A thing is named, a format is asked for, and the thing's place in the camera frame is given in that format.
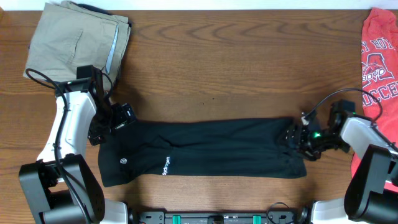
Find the black polo shirt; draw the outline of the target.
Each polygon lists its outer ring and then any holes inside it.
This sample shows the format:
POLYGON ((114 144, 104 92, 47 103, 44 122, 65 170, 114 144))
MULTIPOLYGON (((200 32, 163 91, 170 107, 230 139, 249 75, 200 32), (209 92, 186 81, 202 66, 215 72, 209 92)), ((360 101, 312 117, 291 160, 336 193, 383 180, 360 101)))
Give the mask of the black polo shirt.
POLYGON ((307 174, 303 159, 278 142, 292 123, 292 118, 135 121, 100 145, 101 180, 112 187, 145 174, 301 178, 307 174))

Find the red printed t-shirt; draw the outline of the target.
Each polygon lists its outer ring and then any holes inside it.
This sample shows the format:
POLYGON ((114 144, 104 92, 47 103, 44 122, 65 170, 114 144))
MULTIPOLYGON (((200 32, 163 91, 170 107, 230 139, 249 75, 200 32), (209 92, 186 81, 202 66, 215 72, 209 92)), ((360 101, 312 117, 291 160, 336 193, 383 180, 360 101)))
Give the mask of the red printed t-shirt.
POLYGON ((372 8, 361 34, 362 96, 364 115, 377 119, 377 126, 390 142, 397 143, 397 18, 388 10, 372 8))

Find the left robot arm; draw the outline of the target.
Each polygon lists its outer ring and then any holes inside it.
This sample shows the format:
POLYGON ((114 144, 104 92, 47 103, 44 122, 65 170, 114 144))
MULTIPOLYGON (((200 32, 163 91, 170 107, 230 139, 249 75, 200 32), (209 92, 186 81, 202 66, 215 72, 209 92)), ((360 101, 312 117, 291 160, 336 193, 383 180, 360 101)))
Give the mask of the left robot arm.
POLYGON ((105 107, 103 84, 81 78, 55 86, 57 114, 48 141, 19 182, 36 223, 129 223, 123 202, 108 200, 85 161, 86 141, 97 109, 105 107))

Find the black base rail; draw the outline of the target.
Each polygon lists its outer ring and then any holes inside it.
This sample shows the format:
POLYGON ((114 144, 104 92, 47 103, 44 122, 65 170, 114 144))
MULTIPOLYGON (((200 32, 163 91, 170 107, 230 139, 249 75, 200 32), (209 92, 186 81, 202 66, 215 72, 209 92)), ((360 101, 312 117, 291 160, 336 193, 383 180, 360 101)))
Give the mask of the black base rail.
POLYGON ((307 209, 276 208, 264 213, 169 213, 128 211, 132 224, 308 224, 307 209))

